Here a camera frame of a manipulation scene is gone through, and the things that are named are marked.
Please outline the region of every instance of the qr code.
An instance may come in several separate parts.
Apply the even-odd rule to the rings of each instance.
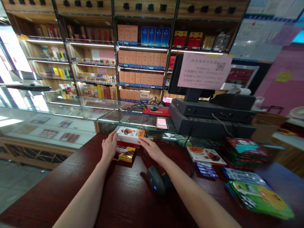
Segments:
[[[218,63],[218,65],[216,66],[216,71],[223,71],[225,68],[226,63]]]

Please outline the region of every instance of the paper sign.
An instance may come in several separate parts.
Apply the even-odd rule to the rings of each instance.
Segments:
[[[288,82],[291,79],[292,73],[281,72],[275,81]]]
[[[177,86],[219,90],[230,72],[232,57],[185,53]]]
[[[97,73],[99,74],[108,74],[106,69],[97,68]]]

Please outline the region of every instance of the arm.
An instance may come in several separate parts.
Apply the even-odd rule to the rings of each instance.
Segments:
[[[105,175],[115,155],[117,145],[116,131],[102,141],[102,158],[94,171],[61,214],[53,228],[93,227],[97,218]]]
[[[159,147],[147,138],[141,145],[162,166],[199,227],[241,227],[234,218],[194,180],[185,174]]]

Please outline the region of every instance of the hand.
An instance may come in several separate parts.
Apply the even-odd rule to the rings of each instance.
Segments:
[[[116,153],[116,147],[117,147],[117,137],[118,134],[116,131],[113,131],[109,134],[107,139],[104,139],[102,141],[102,158],[101,160],[104,160],[106,162],[111,162],[113,159],[115,153]]]
[[[146,149],[150,157],[158,164],[163,166],[164,161],[168,157],[161,151],[155,142],[152,142],[150,139],[145,137],[141,138],[141,140],[142,141],[140,141],[140,144]]]

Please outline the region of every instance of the barcode scanner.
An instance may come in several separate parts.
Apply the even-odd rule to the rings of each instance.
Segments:
[[[147,173],[147,180],[151,187],[160,195],[164,196],[167,188],[174,187],[168,174],[160,174],[155,166],[151,166]]]

